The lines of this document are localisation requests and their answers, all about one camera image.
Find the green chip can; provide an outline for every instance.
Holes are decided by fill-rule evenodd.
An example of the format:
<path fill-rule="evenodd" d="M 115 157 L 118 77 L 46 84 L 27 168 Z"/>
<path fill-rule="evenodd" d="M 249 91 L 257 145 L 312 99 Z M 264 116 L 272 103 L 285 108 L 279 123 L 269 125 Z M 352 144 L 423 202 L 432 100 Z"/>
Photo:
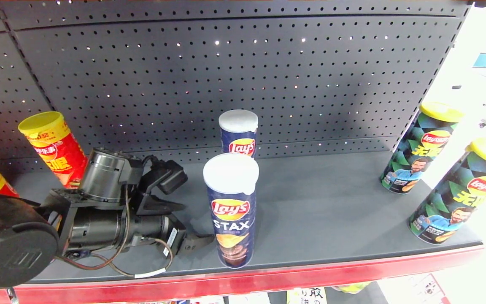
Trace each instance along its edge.
<path fill-rule="evenodd" d="M 486 137 L 471 142 L 436 188 L 408 218 L 419 239 L 442 244 L 486 201 Z"/>
<path fill-rule="evenodd" d="M 443 103 L 425 102 L 420 110 L 380 176 L 391 192 L 410 192 L 463 117 L 461 111 Z"/>

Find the shelf board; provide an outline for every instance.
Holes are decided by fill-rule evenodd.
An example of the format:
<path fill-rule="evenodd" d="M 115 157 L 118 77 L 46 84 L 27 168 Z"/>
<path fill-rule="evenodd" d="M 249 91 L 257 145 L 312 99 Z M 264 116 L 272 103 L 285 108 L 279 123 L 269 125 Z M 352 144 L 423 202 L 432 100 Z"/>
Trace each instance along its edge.
<path fill-rule="evenodd" d="M 469 227 L 441 246 L 413 236 L 405 221 L 430 189 L 422 182 L 408 195 L 384 189 L 378 177 L 390 155 L 367 152 L 258 160 L 255 252 L 242 270 L 395 258 L 481 245 Z M 185 165 L 189 181 L 168 199 L 187 205 L 176 214 L 187 227 L 212 233 L 203 167 L 202 163 Z M 60 187 L 51 173 L 22 174 L 13 184 L 22 197 L 37 202 L 44 200 L 50 188 Z M 178 255 L 164 276 L 231 271 L 220 263 L 215 246 Z M 93 265 L 98 260 L 81 262 Z M 159 268 L 164 261 L 156 248 L 141 246 L 121 254 L 115 263 L 125 271 L 143 273 Z M 83 271 L 55 261 L 30 283 L 123 279 L 109 267 Z"/>

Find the wire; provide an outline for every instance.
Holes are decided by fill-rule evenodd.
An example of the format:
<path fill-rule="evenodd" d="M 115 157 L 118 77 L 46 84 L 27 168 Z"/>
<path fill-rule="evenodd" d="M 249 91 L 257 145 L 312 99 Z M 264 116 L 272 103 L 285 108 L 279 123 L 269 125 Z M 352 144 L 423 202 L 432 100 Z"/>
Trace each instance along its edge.
<path fill-rule="evenodd" d="M 129 185 L 127 185 L 127 188 L 125 189 L 125 209 L 127 210 L 127 217 L 126 217 L 126 220 L 125 220 L 125 237 L 123 238 L 123 243 L 118 248 L 116 253 L 111 258 L 106 258 L 105 256 L 102 256 L 102 255 L 96 254 L 96 253 L 89 254 L 89 256 L 92 256 L 94 258 L 100 258 L 101 260 L 104 261 L 104 263 L 97 265 L 97 266 L 86 266 L 86 265 L 83 265 L 81 263 L 75 262 L 75 261 L 71 260 L 70 258 L 66 258 L 64 256 L 56 256 L 56 258 L 58 260 L 65 262 L 65 263 L 71 264 L 74 267 L 84 269 L 84 270 L 87 270 L 87 271 L 94 271 L 94 270 L 97 270 L 97 269 L 100 269 L 100 268 L 103 268 L 103 267 L 106 267 L 106 266 L 110 266 L 114 271 L 116 271 L 116 272 L 118 272 L 118 273 L 120 273 L 120 274 L 122 274 L 126 277 L 133 277 L 133 278 L 136 278 L 136 279 L 145 278 L 145 277 L 153 277 L 154 275 L 158 275 L 160 273 L 165 272 L 172 265 L 172 262 L 174 260 L 174 252 L 172 251 L 172 248 L 170 247 L 170 245 L 168 245 L 165 241 L 160 240 L 160 239 L 155 239 L 155 238 L 152 238 L 151 240 L 154 240 L 155 242 L 162 244 L 168 250 L 168 254 L 170 256 L 170 259 L 168 260 L 168 264 L 166 264 L 166 266 L 164 268 L 160 268 L 156 271 L 151 271 L 151 272 L 148 272 L 148 273 L 131 274 L 131 273 L 122 271 L 113 263 L 114 259 L 120 254 L 121 250 L 123 250 L 123 248 L 125 247 L 125 243 L 127 242 L 127 238 L 129 237 L 129 229 L 130 229 L 130 222 L 131 222 L 131 220 L 130 220 L 130 207 L 129 207 Z"/>
<path fill-rule="evenodd" d="M 158 161 L 159 159 L 154 156 L 153 154 L 151 155 L 147 155 L 145 158 L 143 158 L 143 161 L 142 161 L 142 167 L 145 168 L 145 165 L 147 164 L 148 161 L 151 160 L 151 164 L 153 164 L 154 162 Z"/>
<path fill-rule="evenodd" d="M 125 236 L 123 237 L 123 242 L 121 243 L 119 248 L 117 248 L 116 253 L 114 253 L 114 255 L 111 258 L 106 260 L 104 263 L 96 265 L 96 266 L 86 266 L 84 264 L 80 264 L 78 262 L 75 262 L 75 261 L 71 260 L 70 258 L 66 258 L 65 256 L 56 256 L 56 258 L 58 260 L 65 262 L 65 263 L 71 264 L 74 267 L 84 269 L 84 270 L 87 270 L 87 271 L 96 271 L 96 270 L 99 270 L 100 268 L 106 267 L 108 264 L 110 264 L 121 253 L 123 248 L 125 248 L 125 243 L 127 242 L 127 238 L 129 237 L 129 230 L 130 230 L 130 226 L 131 226 L 129 203 L 130 203 L 130 200 L 129 200 L 129 185 L 126 185 L 125 186 L 125 209 L 127 210 L 127 216 L 125 217 Z"/>
<path fill-rule="evenodd" d="M 133 277 L 133 278 L 137 278 L 138 277 L 152 277 L 154 275 L 157 275 L 157 274 L 160 274 L 160 273 L 163 273 L 165 272 L 171 265 L 172 265 L 172 262 L 173 262 L 173 259 L 174 259 L 174 255 L 173 255 L 173 252 L 172 252 L 172 248 L 170 248 L 170 246 L 163 240 L 160 240 L 160 239 L 153 239 L 154 241 L 162 244 L 166 249 L 168 249 L 168 252 L 170 254 L 170 260 L 168 261 L 168 264 L 166 264 L 166 266 L 164 268 L 161 268 L 159 269 L 158 271 L 152 271 L 150 273 L 146 273 L 146 274 L 132 274 L 132 273 L 128 273 L 126 271 L 122 271 L 120 268 L 118 268 L 113 262 L 110 262 L 108 265 L 110 267 L 112 267 L 112 269 L 126 277 Z M 90 254 L 89 256 L 93 256 L 94 258 L 100 258 L 101 260 L 103 261 L 108 261 L 108 259 L 100 254 L 96 254 L 96 253 L 92 253 Z"/>

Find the white lid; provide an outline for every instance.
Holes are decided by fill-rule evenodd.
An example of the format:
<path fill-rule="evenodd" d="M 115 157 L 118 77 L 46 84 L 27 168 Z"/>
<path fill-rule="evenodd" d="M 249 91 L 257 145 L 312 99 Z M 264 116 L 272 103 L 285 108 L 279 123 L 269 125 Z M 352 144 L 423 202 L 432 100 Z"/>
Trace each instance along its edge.
<path fill-rule="evenodd" d="M 258 129 L 258 116 L 247 110 L 231 110 L 219 116 L 219 125 L 232 133 L 254 132 Z"/>
<path fill-rule="evenodd" d="M 204 166 L 204 181 L 211 189 L 224 194 L 254 192 L 260 169 L 258 163 L 241 153 L 224 153 L 211 158 Z"/>

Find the store shelf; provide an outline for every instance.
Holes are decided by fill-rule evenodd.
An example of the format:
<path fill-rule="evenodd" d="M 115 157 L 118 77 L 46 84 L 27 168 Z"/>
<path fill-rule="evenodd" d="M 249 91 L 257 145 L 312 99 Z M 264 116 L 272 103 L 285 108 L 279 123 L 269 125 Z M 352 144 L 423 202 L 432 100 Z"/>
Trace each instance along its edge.
<path fill-rule="evenodd" d="M 286 292 L 269 293 L 270 304 L 286 304 Z M 332 304 L 387 304 L 378 283 L 372 282 L 358 294 L 347 294 L 326 287 L 326 298 Z"/>
<path fill-rule="evenodd" d="M 24 302 L 43 304 L 195 298 L 371 281 L 436 271 L 478 256 L 482 242 L 469 227 L 441 246 L 412 235 L 405 220 L 430 189 L 422 182 L 409 195 L 384 189 L 378 176 L 389 156 L 367 152 L 258 160 L 256 248 L 242 270 L 222 267 L 210 244 L 177 256 L 163 277 L 153 279 L 126 280 L 108 267 L 81 271 L 56 261 L 30 284 L 17 287 L 17 294 Z M 177 216 L 188 227 L 212 233 L 203 166 L 185 165 L 189 181 L 169 198 L 187 205 Z M 12 182 L 22 197 L 35 201 L 60 186 L 51 173 L 23 174 Z M 132 248 L 116 259 L 133 273 L 162 263 L 151 246 Z M 0 290 L 0 303 L 6 302 Z"/>

